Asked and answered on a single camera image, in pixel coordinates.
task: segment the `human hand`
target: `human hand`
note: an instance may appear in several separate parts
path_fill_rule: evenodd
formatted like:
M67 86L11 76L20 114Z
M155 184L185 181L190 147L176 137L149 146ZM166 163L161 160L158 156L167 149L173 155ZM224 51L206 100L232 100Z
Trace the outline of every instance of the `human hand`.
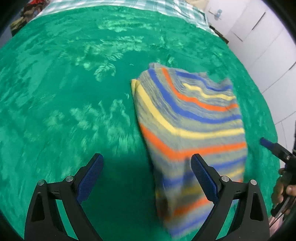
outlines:
M279 170L279 174L282 175L284 168ZM284 183L282 180L282 176L278 178L276 181L276 185L274 186L274 192L271 195L271 200L274 205L281 203L284 200L283 196L284 191ZM290 196L296 196L296 185L289 185L286 188L286 193Z

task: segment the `blue gripper pad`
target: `blue gripper pad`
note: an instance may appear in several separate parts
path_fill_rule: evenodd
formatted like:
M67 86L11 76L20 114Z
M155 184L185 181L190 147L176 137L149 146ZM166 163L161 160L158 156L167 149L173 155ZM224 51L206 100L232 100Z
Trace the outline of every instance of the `blue gripper pad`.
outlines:
M219 200L218 188L215 182L213 181L213 179L210 177L210 175L206 171L206 169L203 167L201 162L206 164L204 160L199 160L196 154L193 155L191 157L191 168L200 186L202 187L202 190L204 191L205 196L209 201L215 204Z
M79 183L76 197L76 200L79 204L87 200L87 198L89 197L92 188L94 187L96 180L98 179L99 174L103 169L103 160L103 156L99 154Z
M272 148L274 146L274 144L272 142L270 142L269 140L266 140L263 137L260 139L260 144L262 146L264 146L265 148L269 149L270 151L272 151Z

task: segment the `orange stripe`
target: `orange stripe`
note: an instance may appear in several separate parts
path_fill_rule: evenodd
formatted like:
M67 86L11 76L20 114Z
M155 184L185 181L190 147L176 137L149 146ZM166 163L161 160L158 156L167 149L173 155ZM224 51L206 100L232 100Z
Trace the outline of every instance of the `orange stripe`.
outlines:
M188 213L188 212L190 212L190 211L192 211L192 210L194 210L196 208L207 205L209 203L210 203L210 201L207 200L206 197L203 197L203 198L197 200L194 203L191 203L189 205L186 205L186 206L179 207L179 208L175 209L173 215L171 217L166 217L165 220L169 221L169 220L171 220L172 218L174 218L176 216L184 215L184 214L186 214L186 213Z
M200 154L201 156L223 153L227 151L235 151L246 148L245 142L239 142L228 145L215 145L197 149L172 150L161 140L158 139L151 131L149 131L143 124L139 123L143 136L147 141L153 144L163 155L171 161L184 161L185 158L192 157L193 154Z
M181 100L186 101L186 102L192 102L195 103L197 105L199 105L200 107L206 109L206 110L212 110L212 111L228 111L230 109L233 108L237 108L238 105L236 103L230 104L229 106L216 106L216 105L210 105L210 104L206 104L206 103L202 103L200 102L198 99L194 98L194 97L188 97L186 95L181 94L180 92L178 92L176 90L176 88L173 85L173 82L170 78L170 74L168 73L168 70L166 68L161 68L162 72L165 76L165 79L167 81L167 83L169 84L170 88L172 89L173 93Z

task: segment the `green blanket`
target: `green blanket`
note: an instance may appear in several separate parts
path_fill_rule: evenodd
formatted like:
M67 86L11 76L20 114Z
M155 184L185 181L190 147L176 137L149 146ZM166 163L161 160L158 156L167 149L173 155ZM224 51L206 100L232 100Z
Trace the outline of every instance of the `green blanket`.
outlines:
M276 141L275 127L258 88L218 37L157 12L100 6L30 22L0 60L0 208L20 235L37 181L61 181L98 152L104 169L82 207L103 240L171 239L157 219L130 89L151 62L230 78L248 144L244 178L258 181L270 210L279 162L259 139ZM75 236L69 223L66 229Z

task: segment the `cable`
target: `cable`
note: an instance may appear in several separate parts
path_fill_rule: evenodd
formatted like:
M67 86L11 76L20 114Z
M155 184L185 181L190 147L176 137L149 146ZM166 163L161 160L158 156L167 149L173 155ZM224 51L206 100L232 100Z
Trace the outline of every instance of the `cable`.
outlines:
M274 225L276 223L276 221L278 221L280 219L280 217L282 217L284 215L284 213L291 208L291 206L295 202L295 199L296 199L296 197L293 197L293 201L291 202L290 206L288 208L286 208L286 210L284 212L282 212L282 214L269 226L269 228L271 228L271 226Z

